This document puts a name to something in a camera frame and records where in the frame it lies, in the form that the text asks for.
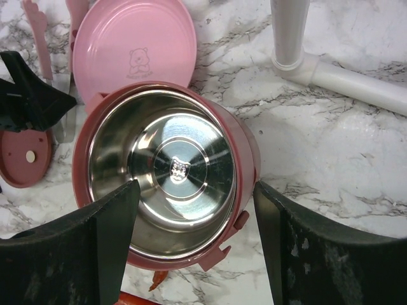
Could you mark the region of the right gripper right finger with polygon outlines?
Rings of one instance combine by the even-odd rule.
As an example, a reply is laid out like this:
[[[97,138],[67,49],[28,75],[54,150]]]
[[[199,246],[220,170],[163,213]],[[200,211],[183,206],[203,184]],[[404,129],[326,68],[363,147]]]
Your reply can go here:
[[[254,188],[275,304],[405,304],[406,240],[340,224],[264,182]]]

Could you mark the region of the pink steel lunch pot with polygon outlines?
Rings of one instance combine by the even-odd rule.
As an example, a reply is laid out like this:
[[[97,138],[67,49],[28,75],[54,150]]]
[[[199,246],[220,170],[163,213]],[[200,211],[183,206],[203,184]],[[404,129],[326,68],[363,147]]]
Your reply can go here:
[[[223,106],[172,83],[97,93],[72,159],[77,205],[128,181],[140,189],[128,262],[154,271],[209,270],[247,222],[260,153],[250,129]]]

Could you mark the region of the pink food plate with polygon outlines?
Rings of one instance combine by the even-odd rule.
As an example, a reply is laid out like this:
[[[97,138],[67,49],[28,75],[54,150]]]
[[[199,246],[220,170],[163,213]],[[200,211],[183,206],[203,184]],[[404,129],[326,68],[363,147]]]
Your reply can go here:
[[[143,81],[187,87],[197,37],[182,1],[97,1],[74,42],[73,74],[82,101]]]

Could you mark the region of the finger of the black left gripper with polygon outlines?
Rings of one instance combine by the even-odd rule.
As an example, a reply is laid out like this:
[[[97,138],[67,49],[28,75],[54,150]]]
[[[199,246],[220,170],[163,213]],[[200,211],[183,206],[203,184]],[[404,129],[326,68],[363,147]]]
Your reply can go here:
[[[19,52],[2,51],[1,59],[13,83],[1,80],[1,129],[45,132],[76,105],[76,99],[46,84]]]

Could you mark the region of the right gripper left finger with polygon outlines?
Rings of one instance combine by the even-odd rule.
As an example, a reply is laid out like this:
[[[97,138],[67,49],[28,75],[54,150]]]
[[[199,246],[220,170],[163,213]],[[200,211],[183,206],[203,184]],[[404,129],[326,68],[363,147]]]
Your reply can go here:
[[[94,203],[1,240],[1,304],[115,304],[140,197],[129,181]]]

